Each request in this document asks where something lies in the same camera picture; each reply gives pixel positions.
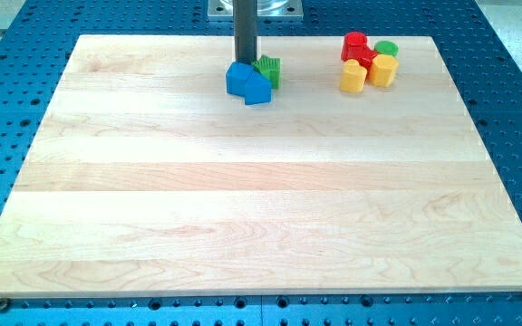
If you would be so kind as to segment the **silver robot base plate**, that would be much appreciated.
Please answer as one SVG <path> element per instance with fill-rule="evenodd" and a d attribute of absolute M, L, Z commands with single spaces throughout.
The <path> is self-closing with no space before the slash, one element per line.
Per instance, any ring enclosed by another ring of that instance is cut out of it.
<path fill-rule="evenodd" d="M 231 21 L 233 0 L 207 0 L 206 12 L 209 21 Z M 257 0 L 257 17 L 268 21 L 302 21 L 302 0 Z"/>

